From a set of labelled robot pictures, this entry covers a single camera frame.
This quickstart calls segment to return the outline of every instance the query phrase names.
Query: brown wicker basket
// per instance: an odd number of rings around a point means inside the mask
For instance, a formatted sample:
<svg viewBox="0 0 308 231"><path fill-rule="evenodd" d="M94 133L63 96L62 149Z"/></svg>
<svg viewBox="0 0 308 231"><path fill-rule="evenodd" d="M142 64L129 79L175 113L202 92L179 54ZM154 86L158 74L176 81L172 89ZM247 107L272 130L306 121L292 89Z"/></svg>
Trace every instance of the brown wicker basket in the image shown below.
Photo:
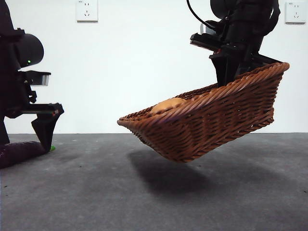
<svg viewBox="0 0 308 231"><path fill-rule="evenodd" d="M273 103L288 63L270 64L217 84L183 93L187 101L151 114L153 107L122 117L131 130L163 157L190 162L209 151L274 121Z"/></svg>

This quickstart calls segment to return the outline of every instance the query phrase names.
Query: gray carpet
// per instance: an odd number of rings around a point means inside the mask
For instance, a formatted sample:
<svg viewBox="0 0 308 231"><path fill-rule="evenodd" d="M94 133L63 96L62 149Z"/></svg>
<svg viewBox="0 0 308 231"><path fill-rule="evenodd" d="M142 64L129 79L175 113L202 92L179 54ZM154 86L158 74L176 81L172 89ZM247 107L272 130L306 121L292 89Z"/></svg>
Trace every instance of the gray carpet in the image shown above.
<svg viewBox="0 0 308 231"><path fill-rule="evenodd" d="M189 164L130 134L53 144L1 170L2 231L308 230L308 134L249 134Z"/></svg>

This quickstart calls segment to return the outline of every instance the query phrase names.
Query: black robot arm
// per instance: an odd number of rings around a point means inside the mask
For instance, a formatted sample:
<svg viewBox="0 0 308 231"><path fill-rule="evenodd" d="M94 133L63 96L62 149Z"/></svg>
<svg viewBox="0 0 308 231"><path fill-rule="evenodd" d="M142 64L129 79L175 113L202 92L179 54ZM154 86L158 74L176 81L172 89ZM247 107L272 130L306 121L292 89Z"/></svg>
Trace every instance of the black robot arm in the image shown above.
<svg viewBox="0 0 308 231"><path fill-rule="evenodd" d="M31 85L43 85L50 73L19 71L39 63L43 56L40 40L24 30L14 30L9 8L5 0L0 0L0 145L10 142L5 116L37 114L32 126L45 151L51 148L55 124L64 110L58 103L34 104L37 95L31 90Z"/></svg>
<svg viewBox="0 0 308 231"><path fill-rule="evenodd" d="M187 3L193 12L189 0ZM227 85L244 72L280 62L258 53L264 36L278 22L278 0L211 0L211 8L221 21L203 22L197 17L210 30L192 35L191 44L214 52L209 58L219 86Z"/></svg>

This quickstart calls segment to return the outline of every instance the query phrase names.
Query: wall socket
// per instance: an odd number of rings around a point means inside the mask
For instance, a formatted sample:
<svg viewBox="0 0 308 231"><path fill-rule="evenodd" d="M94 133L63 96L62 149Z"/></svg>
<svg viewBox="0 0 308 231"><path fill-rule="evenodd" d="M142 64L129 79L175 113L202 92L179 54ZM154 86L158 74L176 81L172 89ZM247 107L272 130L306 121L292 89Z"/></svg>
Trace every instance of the wall socket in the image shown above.
<svg viewBox="0 0 308 231"><path fill-rule="evenodd" d="M285 3L286 23L305 23L307 20L307 1L287 1Z"/></svg>
<svg viewBox="0 0 308 231"><path fill-rule="evenodd" d="M98 22L98 0L78 0L76 2L77 22Z"/></svg>

